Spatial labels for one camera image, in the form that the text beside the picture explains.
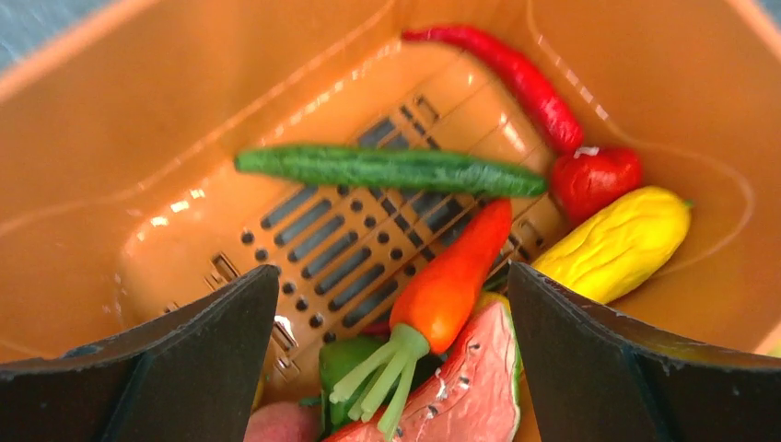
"basket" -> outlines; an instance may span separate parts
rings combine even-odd
[[[552,151],[495,76],[467,53],[399,41],[445,22],[524,51],[588,144],[631,146],[647,183],[694,201],[673,259],[613,306],[763,352],[781,318],[781,46],[755,6],[733,3],[117,2],[0,80],[0,362],[56,357],[272,264],[264,400],[316,394],[322,343],[386,317],[480,201],[302,186],[239,175],[231,158],[311,140],[545,173]],[[513,211],[494,272],[569,229],[548,195]]]

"cucumber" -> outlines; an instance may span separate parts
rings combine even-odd
[[[239,153],[236,171],[315,185],[345,185],[489,197],[538,196],[547,180],[518,165],[440,150],[282,144]]]

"yellow squash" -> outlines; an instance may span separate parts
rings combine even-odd
[[[690,205],[647,186],[605,207],[541,255],[532,267],[593,301],[607,304],[643,284],[678,249]]]

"carrot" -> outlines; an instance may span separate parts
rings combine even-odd
[[[367,422],[399,378],[396,392],[378,421],[378,430],[391,440],[418,359],[429,353],[442,355],[453,344],[507,241],[511,224],[508,199],[494,200],[483,208],[453,244],[404,288],[390,311],[388,342],[337,382],[329,400],[347,401],[371,377],[348,412],[351,419]]]

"watermelon slice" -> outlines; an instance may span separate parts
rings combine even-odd
[[[466,324],[442,368],[410,396],[392,440],[512,441],[520,422],[517,349],[509,311],[492,302]],[[387,442],[377,429],[382,413],[374,416],[326,442]]]

